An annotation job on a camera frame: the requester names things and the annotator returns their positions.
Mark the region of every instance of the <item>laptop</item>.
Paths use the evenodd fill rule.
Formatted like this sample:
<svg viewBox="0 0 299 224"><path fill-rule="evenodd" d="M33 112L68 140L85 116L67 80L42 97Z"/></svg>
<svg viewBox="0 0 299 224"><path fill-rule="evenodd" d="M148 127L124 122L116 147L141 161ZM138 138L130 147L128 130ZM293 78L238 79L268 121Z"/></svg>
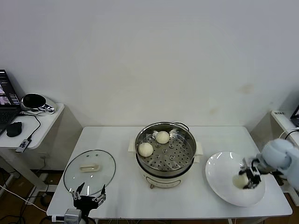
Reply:
<svg viewBox="0 0 299 224"><path fill-rule="evenodd" d="M0 69L0 134L21 111L20 101L5 70Z"/></svg>

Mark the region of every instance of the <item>laptop screen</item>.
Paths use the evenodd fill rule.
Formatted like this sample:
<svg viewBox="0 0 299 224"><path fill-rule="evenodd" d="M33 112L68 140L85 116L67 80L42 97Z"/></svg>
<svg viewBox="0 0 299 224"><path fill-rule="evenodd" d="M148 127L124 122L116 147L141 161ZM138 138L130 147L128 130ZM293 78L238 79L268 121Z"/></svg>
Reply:
<svg viewBox="0 0 299 224"><path fill-rule="evenodd" d="M0 108L19 107L20 102L9 82L5 70L0 70Z"/></svg>

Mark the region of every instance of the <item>white table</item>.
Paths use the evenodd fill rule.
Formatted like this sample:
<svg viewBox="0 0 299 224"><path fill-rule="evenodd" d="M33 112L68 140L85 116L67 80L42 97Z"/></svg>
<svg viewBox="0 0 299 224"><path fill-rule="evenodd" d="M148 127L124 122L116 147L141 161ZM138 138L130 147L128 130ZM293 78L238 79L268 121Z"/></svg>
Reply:
<svg viewBox="0 0 299 224"><path fill-rule="evenodd" d="M58 110L48 116L37 116L38 120L41 122L40 128L32 135L32 141L28 145L26 150L32 150L40 146L44 137L47 135L59 115L64 109L63 104L57 104ZM43 182L45 175L37 177L27 166L26 163L18 159L16 156L15 149L22 143L22 141L38 127L37 120L32 116L19 116L16 117L13 122L22 122L22 133L15 137L8 137L6 131L0 135L0 156L15 170L17 170L21 175L23 175L27 180L35 185L35 188L31 192L31 196L35 196L39 191L45 191L47 185ZM56 185L49 185L48 191L55 191Z"/></svg>
<svg viewBox="0 0 299 224"><path fill-rule="evenodd" d="M210 188L206 176L207 159L221 151L254 156L258 149L244 127L191 127L203 147L200 163L194 163L189 176L170 189L154 188L142 178L135 155L128 153L131 138L142 127L85 127L70 157L94 149L108 151L115 159L116 172L107 186L107 200L90 217L100 219L228 219L273 217L292 214L283 192L271 175L265 177L266 193L255 206L231 205ZM73 208L72 196L65 189L63 177L47 210L48 215L63 215Z"/></svg>

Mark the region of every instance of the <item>white plate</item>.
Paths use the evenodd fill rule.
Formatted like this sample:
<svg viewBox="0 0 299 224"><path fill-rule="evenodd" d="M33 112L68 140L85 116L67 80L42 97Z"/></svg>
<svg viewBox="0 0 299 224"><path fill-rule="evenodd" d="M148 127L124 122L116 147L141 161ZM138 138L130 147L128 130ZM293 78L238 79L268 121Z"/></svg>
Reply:
<svg viewBox="0 0 299 224"><path fill-rule="evenodd" d="M232 152L216 153L206 163L206 178L219 197L231 204L248 207L262 200L266 185L263 176L261 183L254 189L239 189L233 184L233 176L243 166L243 158Z"/></svg>

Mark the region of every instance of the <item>computer mouse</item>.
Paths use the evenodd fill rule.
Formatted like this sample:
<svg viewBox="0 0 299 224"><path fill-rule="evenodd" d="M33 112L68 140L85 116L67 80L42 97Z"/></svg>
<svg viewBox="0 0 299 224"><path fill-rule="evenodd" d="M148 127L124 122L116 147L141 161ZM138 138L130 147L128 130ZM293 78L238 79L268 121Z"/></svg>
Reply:
<svg viewBox="0 0 299 224"><path fill-rule="evenodd" d="M8 137L14 137L22 132L22 122L14 122L6 127L6 135Z"/></svg>

